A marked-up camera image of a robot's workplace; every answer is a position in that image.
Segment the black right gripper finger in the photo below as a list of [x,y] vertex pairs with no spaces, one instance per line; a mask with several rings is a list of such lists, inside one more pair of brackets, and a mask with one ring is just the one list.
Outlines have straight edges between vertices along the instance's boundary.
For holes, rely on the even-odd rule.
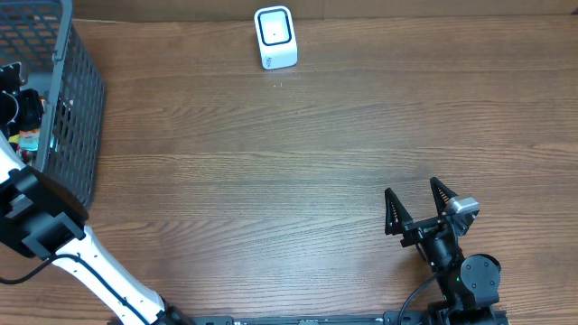
[[391,188],[385,190],[385,201],[385,234],[398,235],[404,233],[414,223],[414,220]]
[[450,199],[457,197],[458,194],[444,185],[438,178],[432,177],[430,179],[430,187],[433,194],[433,199],[437,213],[441,215],[450,201]]

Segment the silver red crinkled wrapper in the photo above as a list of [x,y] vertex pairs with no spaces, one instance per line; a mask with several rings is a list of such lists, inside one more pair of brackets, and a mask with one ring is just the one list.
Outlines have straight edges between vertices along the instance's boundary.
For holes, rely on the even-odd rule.
[[36,159],[37,152],[28,152],[22,150],[18,145],[19,135],[14,135],[9,138],[8,142],[17,154],[17,156],[28,165],[32,165]]

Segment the teal orange tissue pack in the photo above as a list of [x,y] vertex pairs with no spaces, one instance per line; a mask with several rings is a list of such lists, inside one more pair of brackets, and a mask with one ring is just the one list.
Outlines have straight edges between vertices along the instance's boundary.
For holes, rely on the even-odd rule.
[[18,138],[19,147],[28,152],[37,152],[40,145],[41,129],[33,129],[29,131],[20,131]]

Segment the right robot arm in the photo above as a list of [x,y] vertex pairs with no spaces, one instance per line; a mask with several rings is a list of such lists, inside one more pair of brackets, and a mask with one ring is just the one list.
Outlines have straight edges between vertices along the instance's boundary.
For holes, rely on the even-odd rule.
[[[430,179],[436,215],[416,221],[390,188],[385,190],[385,233],[400,235],[403,247],[413,246],[429,265],[432,276],[416,288],[399,311],[384,313],[386,324],[507,324],[499,302],[501,265],[492,255],[465,256],[459,238],[467,234],[480,213],[472,196],[461,196],[438,178]],[[443,298],[425,311],[410,311],[415,297],[437,283]]]

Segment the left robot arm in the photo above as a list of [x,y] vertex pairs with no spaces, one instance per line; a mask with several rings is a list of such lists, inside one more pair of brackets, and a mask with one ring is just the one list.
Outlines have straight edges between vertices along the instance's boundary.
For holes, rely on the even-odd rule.
[[49,265],[68,272],[123,324],[189,324],[191,319],[136,280],[100,243],[85,206],[68,189],[27,165],[8,141],[9,126],[32,106],[23,95],[19,62],[1,68],[1,241],[42,264],[27,275],[3,279],[16,285]]

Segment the white barcode scanner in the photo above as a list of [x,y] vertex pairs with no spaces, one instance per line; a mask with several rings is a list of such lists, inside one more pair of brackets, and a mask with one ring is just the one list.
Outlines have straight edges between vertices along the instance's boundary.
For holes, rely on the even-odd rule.
[[265,70],[289,68],[298,62],[298,47],[291,11],[284,5],[258,9],[254,14],[256,37]]

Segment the grey plastic mesh basket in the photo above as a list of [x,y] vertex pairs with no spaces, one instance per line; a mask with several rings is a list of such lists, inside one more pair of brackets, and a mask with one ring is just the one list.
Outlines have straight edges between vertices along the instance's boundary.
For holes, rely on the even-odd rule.
[[1,63],[45,99],[34,168],[90,206],[107,93],[72,18],[67,0],[3,1]]

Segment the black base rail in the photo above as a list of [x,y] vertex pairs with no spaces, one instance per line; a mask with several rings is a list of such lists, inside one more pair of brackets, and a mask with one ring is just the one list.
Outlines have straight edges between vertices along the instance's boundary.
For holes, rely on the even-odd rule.
[[398,311],[381,315],[338,315],[326,317],[273,317],[240,319],[231,316],[191,317],[195,325],[397,325]]

